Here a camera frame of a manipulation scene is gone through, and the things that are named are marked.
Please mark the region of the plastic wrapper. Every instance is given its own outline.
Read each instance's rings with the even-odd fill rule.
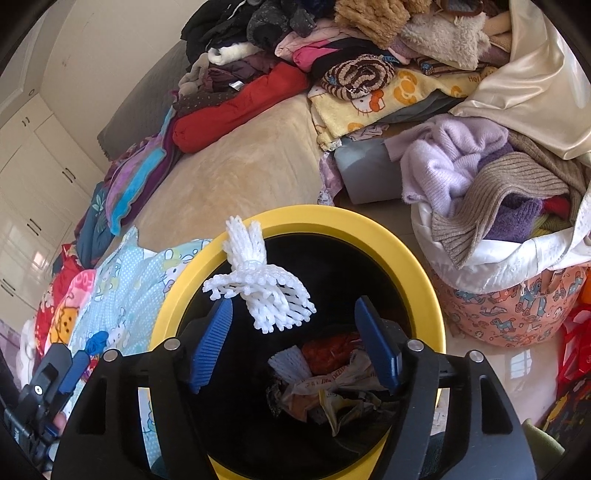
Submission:
[[[358,332],[340,333],[306,342],[301,352],[314,375],[327,375],[347,365],[351,353],[361,344]]]
[[[297,383],[312,376],[310,367],[295,345],[277,352],[268,361],[275,374],[286,383]]]
[[[373,412],[386,412],[388,413],[386,417],[391,418],[391,413],[397,409],[398,405],[397,402],[382,402],[371,392],[358,392],[358,398],[352,399],[320,390],[318,399],[328,419],[333,437],[336,437],[345,425]]]
[[[281,396],[284,410],[297,420],[307,421],[307,412],[320,405],[320,390],[368,391],[386,390],[379,384],[368,354],[354,350],[349,365],[328,375],[319,375],[289,385]]]

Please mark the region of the red jacket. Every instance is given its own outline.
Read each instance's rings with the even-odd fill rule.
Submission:
[[[173,141],[185,153],[198,152],[308,85],[300,69],[280,63],[268,75],[245,85],[233,99],[178,119]]]

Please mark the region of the white wardrobe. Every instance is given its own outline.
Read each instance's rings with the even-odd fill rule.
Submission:
[[[16,331],[103,177],[39,95],[0,128],[0,319]]]

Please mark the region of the gray headboard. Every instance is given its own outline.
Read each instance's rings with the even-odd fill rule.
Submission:
[[[99,145],[110,160],[134,143],[158,133],[173,102],[170,91],[178,89],[178,81],[189,65],[185,48],[183,40],[171,48],[138,82],[100,131]]]

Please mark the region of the metal screw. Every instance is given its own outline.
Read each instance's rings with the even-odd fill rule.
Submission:
[[[181,342],[178,338],[169,338],[164,342],[164,348],[166,348],[166,350],[176,350],[180,346]]]
[[[117,353],[117,350],[111,349],[111,350],[107,350],[105,352],[105,354],[103,355],[103,359],[105,359],[105,362],[112,362],[113,360],[115,360],[117,358],[119,354]]]
[[[470,360],[476,362],[477,364],[479,364],[480,362],[482,362],[484,360],[484,355],[482,355],[481,352],[479,352],[478,350],[473,350],[470,352]]]
[[[408,348],[413,352],[420,352],[425,348],[425,345],[421,340],[412,339],[407,342]]]

